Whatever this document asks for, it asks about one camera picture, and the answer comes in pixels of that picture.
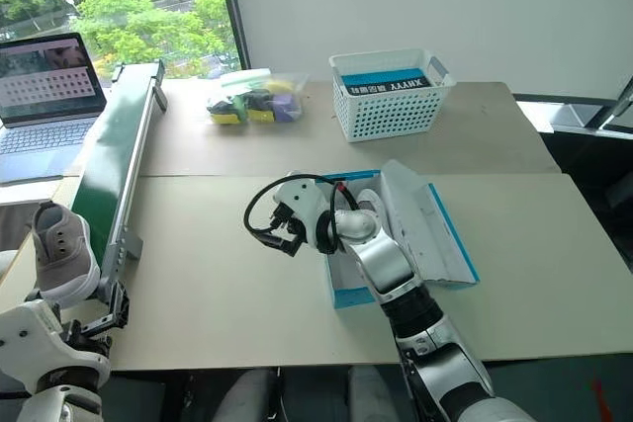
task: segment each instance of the green conveyor belt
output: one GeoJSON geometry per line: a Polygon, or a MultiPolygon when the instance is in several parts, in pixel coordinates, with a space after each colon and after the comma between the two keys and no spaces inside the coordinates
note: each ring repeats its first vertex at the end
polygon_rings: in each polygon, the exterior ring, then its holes
{"type": "Polygon", "coordinates": [[[102,113],[103,128],[92,150],[72,210],[90,224],[90,243],[102,265],[119,198],[132,160],[136,132],[158,63],[126,65],[102,113]]]}

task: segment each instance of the table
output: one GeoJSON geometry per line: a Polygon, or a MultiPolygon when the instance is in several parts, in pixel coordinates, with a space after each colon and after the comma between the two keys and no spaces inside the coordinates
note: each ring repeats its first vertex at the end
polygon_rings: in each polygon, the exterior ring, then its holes
{"type": "MultiPolygon", "coordinates": [[[[139,179],[131,225],[144,248],[127,267],[130,325],[114,331],[115,370],[397,361],[377,305],[333,309],[322,256],[304,247],[290,258],[243,229],[245,204],[272,178],[139,179]]],[[[482,279],[432,293],[478,357],[633,349],[633,276],[568,176],[429,178],[482,279]]],[[[68,200],[73,186],[64,180],[56,198],[68,200]]],[[[270,212],[272,201],[264,205],[254,219],[270,212]]],[[[2,285],[0,310],[30,289],[33,255],[29,241],[2,285]]],[[[73,314],[96,316],[96,305],[73,314]]]]}
{"type": "Polygon", "coordinates": [[[347,143],[332,85],[309,83],[293,124],[221,127],[205,106],[216,83],[166,80],[164,118],[148,137],[144,176],[281,176],[380,168],[390,158],[422,173],[559,173],[538,132],[502,83],[460,83],[425,133],[347,143]]]}

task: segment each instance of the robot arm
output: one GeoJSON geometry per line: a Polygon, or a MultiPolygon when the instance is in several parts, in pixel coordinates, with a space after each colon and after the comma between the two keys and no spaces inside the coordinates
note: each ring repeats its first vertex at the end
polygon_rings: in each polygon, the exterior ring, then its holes
{"type": "Polygon", "coordinates": [[[62,326],[43,300],[0,314],[0,367],[32,395],[18,422],[101,422],[110,344],[85,337],[77,320],[62,326]]]}
{"type": "MultiPolygon", "coordinates": [[[[342,184],[333,186],[349,194],[342,184]]],[[[370,292],[389,318],[420,420],[534,422],[513,403],[495,397],[484,365],[430,296],[416,266],[388,235],[371,207],[348,199],[351,211],[332,212],[334,193],[328,205],[315,176],[291,175],[258,193],[246,210],[244,222],[254,237],[269,247],[290,250],[290,255],[306,242],[319,252],[342,248],[353,256],[370,292]],[[271,227],[253,229],[248,221],[254,203],[276,185],[280,186],[273,200],[278,206],[271,227]],[[295,239],[286,241],[274,236],[279,241],[270,245],[271,230],[284,225],[295,239]]]]}

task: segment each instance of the black cable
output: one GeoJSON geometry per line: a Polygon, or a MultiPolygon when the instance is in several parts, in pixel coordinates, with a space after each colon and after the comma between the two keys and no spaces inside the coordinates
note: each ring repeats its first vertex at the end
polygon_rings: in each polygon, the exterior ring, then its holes
{"type": "Polygon", "coordinates": [[[28,399],[31,395],[25,390],[16,390],[14,392],[0,392],[0,400],[11,399],[28,399]]]}
{"type": "MultiPolygon", "coordinates": [[[[275,180],[272,183],[269,183],[268,185],[266,185],[264,188],[262,188],[260,191],[258,191],[255,196],[252,198],[252,200],[250,201],[250,203],[248,204],[248,206],[246,207],[246,210],[244,210],[244,227],[248,230],[248,232],[250,232],[251,234],[260,234],[260,233],[264,233],[264,232],[269,232],[270,231],[270,227],[268,228],[255,228],[252,227],[250,225],[250,214],[253,211],[253,208],[255,208],[255,205],[257,205],[257,202],[259,202],[259,200],[261,200],[261,197],[263,197],[266,193],[268,193],[270,190],[272,190],[273,188],[275,188],[278,185],[281,185],[282,183],[286,183],[286,182],[292,182],[294,180],[303,180],[303,179],[310,179],[310,180],[320,180],[322,182],[326,182],[329,183],[330,185],[332,185],[333,189],[332,189],[332,194],[330,196],[330,203],[329,203],[329,212],[331,214],[331,222],[332,222],[332,233],[334,234],[334,236],[336,236],[336,223],[334,222],[334,194],[336,193],[336,190],[338,190],[343,197],[345,198],[345,200],[347,201],[347,203],[349,204],[349,207],[352,210],[358,210],[358,204],[356,203],[356,200],[354,200],[354,197],[352,196],[352,194],[350,193],[350,191],[347,189],[347,187],[342,186],[339,189],[339,181],[337,180],[332,180],[330,178],[327,177],[323,177],[322,175],[315,175],[312,173],[300,173],[297,175],[288,175],[287,177],[282,177],[278,180],[275,180]]],[[[337,244],[337,240],[336,237],[334,237],[334,241],[335,244],[337,244]]]]}

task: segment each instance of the gray sneaker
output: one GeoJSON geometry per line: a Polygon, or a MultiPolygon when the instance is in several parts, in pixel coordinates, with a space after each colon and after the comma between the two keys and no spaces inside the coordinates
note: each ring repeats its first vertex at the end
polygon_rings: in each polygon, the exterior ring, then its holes
{"type": "Polygon", "coordinates": [[[97,288],[101,270],[90,248],[90,226],[62,205],[40,205],[33,216],[36,270],[42,298],[68,308],[97,288]]]}

